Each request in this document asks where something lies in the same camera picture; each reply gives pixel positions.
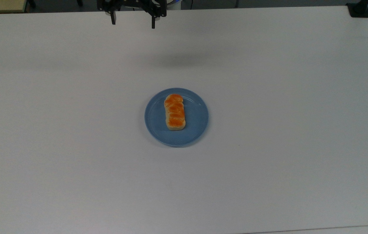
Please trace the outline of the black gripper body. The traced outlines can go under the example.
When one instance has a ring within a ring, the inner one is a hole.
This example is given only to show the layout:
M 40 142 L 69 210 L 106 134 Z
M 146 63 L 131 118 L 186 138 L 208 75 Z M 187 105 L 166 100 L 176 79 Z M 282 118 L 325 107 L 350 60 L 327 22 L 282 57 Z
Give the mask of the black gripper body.
M 98 0 L 97 9 L 108 13 L 114 12 L 122 6 L 141 8 L 152 17 L 166 17 L 166 0 Z

